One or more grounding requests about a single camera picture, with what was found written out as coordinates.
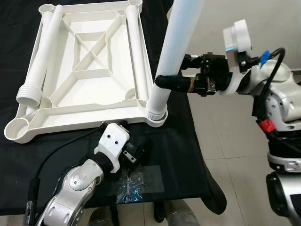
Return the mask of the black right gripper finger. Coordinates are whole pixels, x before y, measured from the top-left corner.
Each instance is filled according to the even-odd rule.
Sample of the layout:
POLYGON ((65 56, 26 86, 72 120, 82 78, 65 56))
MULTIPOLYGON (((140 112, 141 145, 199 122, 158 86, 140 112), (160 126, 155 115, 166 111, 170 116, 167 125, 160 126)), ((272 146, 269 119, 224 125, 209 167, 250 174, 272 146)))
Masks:
POLYGON ((195 80, 191 77, 178 77, 170 75, 157 75, 154 83, 162 89, 169 89, 176 92, 196 93, 195 80))
POLYGON ((182 59, 182 66, 202 66, 206 62, 203 55, 185 54, 182 59))

